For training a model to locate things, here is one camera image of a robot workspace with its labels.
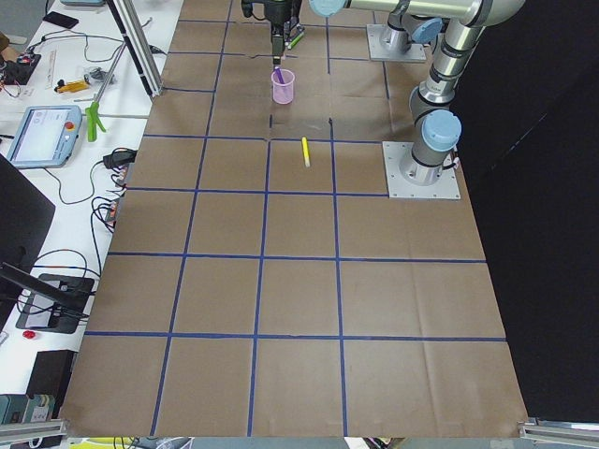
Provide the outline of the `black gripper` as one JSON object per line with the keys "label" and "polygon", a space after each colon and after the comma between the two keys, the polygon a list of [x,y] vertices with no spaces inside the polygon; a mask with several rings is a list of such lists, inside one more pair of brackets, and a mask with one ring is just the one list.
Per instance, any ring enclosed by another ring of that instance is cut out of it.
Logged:
{"label": "black gripper", "polygon": [[272,65],[280,66],[287,43],[304,33],[300,23],[301,0],[241,0],[241,10],[245,18],[254,16],[254,4],[263,6],[264,19],[270,23]]}

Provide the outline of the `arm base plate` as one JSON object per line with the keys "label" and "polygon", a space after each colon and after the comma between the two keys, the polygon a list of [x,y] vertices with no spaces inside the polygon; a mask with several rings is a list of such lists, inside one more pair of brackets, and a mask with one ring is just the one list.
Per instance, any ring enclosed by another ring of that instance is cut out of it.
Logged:
{"label": "arm base plate", "polygon": [[406,31],[386,24],[366,26],[369,55],[376,62],[424,64],[427,55],[422,44],[413,43]]}
{"label": "arm base plate", "polygon": [[460,200],[451,156],[448,154],[438,167],[425,167],[413,159],[413,145],[413,142],[382,142],[388,196],[408,200]]}

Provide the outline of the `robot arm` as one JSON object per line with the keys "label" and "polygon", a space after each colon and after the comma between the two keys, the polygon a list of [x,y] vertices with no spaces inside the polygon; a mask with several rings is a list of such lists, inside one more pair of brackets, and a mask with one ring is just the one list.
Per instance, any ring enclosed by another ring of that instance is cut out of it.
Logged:
{"label": "robot arm", "polygon": [[439,17],[410,15],[397,9],[388,15],[387,27],[380,42],[387,50],[406,52],[414,44],[430,43],[443,26],[443,20]]}
{"label": "robot arm", "polygon": [[328,18],[344,8],[385,11],[416,43],[430,42],[448,26],[433,52],[429,75],[411,93],[409,108],[416,141],[399,162],[402,176],[414,185],[436,183],[444,161],[460,139],[461,123],[449,111],[456,86],[483,31],[506,22],[522,1],[311,1],[311,10]]}

